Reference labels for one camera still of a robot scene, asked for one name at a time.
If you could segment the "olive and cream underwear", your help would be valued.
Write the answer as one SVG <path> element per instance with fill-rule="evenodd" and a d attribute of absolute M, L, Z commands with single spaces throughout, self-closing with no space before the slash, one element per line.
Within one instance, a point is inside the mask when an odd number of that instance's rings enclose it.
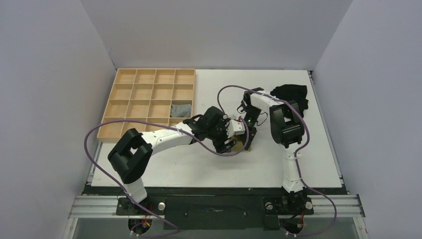
<path fill-rule="evenodd" d="M 244 150 L 247 152 L 251 151 L 251 141 L 253 140 L 252 135 L 249 135 L 248 141 L 246 141 L 246 135 L 235 135 L 231 139 L 235 141 L 235 145 L 231 148 L 231 152 L 240 152 L 246 142 L 247 146 Z"/>

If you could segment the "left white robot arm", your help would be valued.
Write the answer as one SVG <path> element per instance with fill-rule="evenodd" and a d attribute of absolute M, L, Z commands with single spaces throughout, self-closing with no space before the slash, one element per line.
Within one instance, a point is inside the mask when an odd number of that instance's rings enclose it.
<path fill-rule="evenodd" d="M 176 146 L 202 143 L 205 139 L 212 141 L 212 153 L 231 155 L 231 149 L 236 144 L 234 136 L 246 133 L 241 119 L 231 119 L 220 109 L 210 107 L 202 115 L 164 129 L 138 132 L 131 128 L 124 133 L 107 158 L 118 173 L 125 193 L 131 197 L 129 208 L 136 214 L 143 214 L 148 209 L 148 200 L 142 175 L 151 156 Z"/>

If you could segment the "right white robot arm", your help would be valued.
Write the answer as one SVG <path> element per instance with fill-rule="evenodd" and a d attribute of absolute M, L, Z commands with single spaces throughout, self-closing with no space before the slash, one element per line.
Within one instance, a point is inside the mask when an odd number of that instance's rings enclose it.
<path fill-rule="evenodd" d="M 244 120 L 249 129 L 249 139 L 246 135 L 239 138 L 246 149 L 250 148 L 252 140 L 257 133 L 257 120 L 261 113 L 269 117 L 270 130 L 273 141 L 284 147 L 281 154 L 283 169 L 283 189 L 288 193 L 296 193 L 303 190 L 304 185 L 299 176 L 296 164 L 297 158 L 289 150 L 289 146 L 299 145 L 302 142 L 305 129 L 299 117 L 283 102 L 278 101 L 274 96 L 266 96 L 267 92 L 257 88 L 256 93 L 245 91 L 240 103 L 242 112 L 245 113 Z"/>

